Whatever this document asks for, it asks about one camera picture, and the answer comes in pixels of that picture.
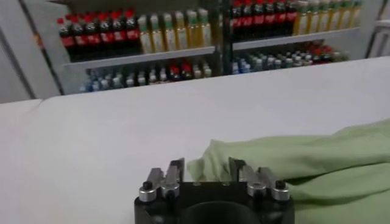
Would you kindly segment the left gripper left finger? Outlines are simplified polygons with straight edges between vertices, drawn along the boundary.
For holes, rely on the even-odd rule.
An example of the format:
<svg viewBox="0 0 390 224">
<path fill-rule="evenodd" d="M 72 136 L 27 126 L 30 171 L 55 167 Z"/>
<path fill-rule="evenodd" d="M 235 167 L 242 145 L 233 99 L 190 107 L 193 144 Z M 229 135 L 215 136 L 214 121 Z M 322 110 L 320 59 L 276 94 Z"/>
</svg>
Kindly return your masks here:
<svg viewBox="0 0 390 224">
<path fill-rule="evenodd" d="M 172 160 L 165 173 L 161 168 L 152 168 L 146 181 L 139 188 L 138 199 L 150 203 L 157 199 L 158 194 L 163 198 L 168 198 L 169 195 L 177 198 L 184 177 L 184 165 L 185 159 L 180 158 Z"/>
</svg>

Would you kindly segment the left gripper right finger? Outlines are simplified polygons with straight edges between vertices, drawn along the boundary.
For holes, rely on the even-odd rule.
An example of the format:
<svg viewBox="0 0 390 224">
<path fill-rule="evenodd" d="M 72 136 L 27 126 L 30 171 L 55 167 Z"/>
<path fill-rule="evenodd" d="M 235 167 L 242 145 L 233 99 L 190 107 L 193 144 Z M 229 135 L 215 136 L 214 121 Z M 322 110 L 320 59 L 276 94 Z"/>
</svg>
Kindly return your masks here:
<svg viewBox="0 0 390 224">
<path fill-rule="evenodd" d="M 250 197 L 271 197 L 275 201 L 290 200 L 286 182 L 278 179 L 268 167 L 254 170 L 244 160 L 229 157 L 230 176 L 233 181 L 246 183 Z"/>
</svg>

